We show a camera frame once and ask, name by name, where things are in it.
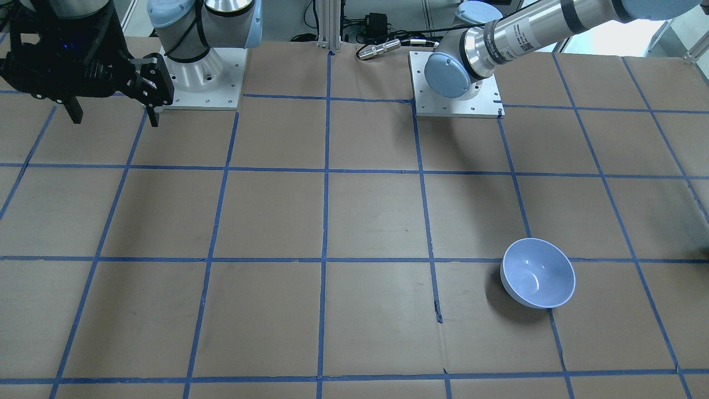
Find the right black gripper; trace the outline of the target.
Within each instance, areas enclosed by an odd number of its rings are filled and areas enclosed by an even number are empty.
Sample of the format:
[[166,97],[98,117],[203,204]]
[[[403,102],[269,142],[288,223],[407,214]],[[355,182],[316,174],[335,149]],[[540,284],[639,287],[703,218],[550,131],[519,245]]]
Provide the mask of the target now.
[[134,59],[112,1],[20,1],[8,25],[2,78],[21,93],[61,102],[73,124],[84,115],[78,98],[134,88],[154,128],[162,107],[173,104],[163,55]]

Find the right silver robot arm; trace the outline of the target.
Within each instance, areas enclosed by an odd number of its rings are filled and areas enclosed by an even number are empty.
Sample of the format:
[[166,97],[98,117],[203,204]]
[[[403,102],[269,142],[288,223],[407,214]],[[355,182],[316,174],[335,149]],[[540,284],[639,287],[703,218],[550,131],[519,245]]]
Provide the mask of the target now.
[[146,109],[174,102],[174,91],[211,89],[225,75],[218,48],[255,48],[263,39],[259,1],[149,1],[163,48],[131,54],[112,1],[20,1],[8,26],[2,78],[12,88],[63,106],[80,124],[79,98],[123,93]]

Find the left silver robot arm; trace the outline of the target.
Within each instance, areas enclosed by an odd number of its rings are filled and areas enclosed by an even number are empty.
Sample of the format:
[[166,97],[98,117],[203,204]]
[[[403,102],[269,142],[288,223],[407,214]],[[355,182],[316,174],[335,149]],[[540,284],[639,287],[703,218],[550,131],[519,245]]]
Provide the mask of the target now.
[[663,21],[697,1],[539,1],[481,26],[456,26],[429,56],[423,71],[444,98],[460,98],[499,66],[608,21]]

